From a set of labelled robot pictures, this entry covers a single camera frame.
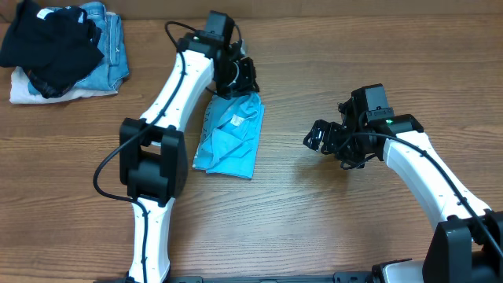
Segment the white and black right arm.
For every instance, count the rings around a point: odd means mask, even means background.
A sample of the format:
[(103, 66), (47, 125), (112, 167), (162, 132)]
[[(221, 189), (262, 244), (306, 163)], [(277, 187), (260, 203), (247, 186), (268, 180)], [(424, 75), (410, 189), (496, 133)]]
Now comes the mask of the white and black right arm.
[(338, 111), (341, 123), (315, 121), (303, 144), (333, 155), (344, 170), (362, 169), (373, 158), (384, 162), (404, 181), (434, 230), (424, 260), (376, 264), (357, 280), (500, 282), (502, 213), (462, 184), (416, 118), (395, 115), (381, 84), (352, 91)]

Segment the blue denim jeans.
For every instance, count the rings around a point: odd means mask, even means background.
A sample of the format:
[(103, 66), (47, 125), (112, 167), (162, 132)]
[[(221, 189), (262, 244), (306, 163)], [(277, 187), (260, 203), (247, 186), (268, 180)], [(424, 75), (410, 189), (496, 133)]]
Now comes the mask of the blue denim jeans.
[[(121, 18), (108, 12), (105, 5), (100, 2), (91, 2), (79, 7), (86, 10), (87, 17), (101, 29), (98, 48), (104, 54), (104, 58), (86, 78), (79, 80), (72, 89), (117, 90), (123, 78), (129, 74)], [(60, 8), (63, 7), (46, 9), (57, 10)], [(40, 94), (32, 85), (28, 89)]]

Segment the white folded garment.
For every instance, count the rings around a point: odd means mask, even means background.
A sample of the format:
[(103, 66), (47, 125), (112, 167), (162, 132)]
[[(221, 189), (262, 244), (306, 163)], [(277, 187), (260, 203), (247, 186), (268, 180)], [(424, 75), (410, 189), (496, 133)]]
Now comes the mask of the white folded garment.
[(83, 90), (71, 89), (62, 97), (44, 98), (41, 94), (31, 94), (28, 89), (30, 83), (28, 77), (21, 67), (16, 67), (11, 75), (11, 91), (9, 101), (15, 105), (44, 105), (54, 104), (66, 101), (72, 101), (80, 98), (102, 97), (117, 94), (117, 91), (101, 90)]

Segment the black folded garment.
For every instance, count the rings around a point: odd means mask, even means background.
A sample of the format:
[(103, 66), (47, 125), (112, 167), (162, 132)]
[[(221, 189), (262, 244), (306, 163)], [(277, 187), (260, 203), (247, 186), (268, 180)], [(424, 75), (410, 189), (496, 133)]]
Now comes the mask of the black folded garment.
[(1, 66), (20, 67), (42, 97), (59, 98), (100, 64), (100, 37), (78, 6), (51, 10), (22, 1), (2, 41)]

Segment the light blue printed t-shirt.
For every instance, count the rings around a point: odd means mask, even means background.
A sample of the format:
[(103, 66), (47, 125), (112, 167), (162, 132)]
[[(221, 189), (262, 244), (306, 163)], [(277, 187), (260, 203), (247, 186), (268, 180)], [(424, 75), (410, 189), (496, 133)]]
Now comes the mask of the light blue printed t-shirt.
[(208, 174), (252, 178), (264, 112), (257, 92), (229, 100), (214, 96), (204, 113), (193, 168)]

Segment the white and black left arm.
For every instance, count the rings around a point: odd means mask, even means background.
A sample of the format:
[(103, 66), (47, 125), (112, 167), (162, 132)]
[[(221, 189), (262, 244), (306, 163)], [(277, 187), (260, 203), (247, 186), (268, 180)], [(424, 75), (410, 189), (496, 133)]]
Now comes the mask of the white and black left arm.
[(134, 210), (134, 259), (126, 282), (167, 282), (170, 217), (185, 186), (189, 162), (184, 131), (211, 83), (219, 98), (259, 88), (253, 61), (232, 42), (235, 21), (211, 11), (204, 29), (190, 28), (174, 45), (175, 64), (154, 103), (119, 129), (119, 179)]

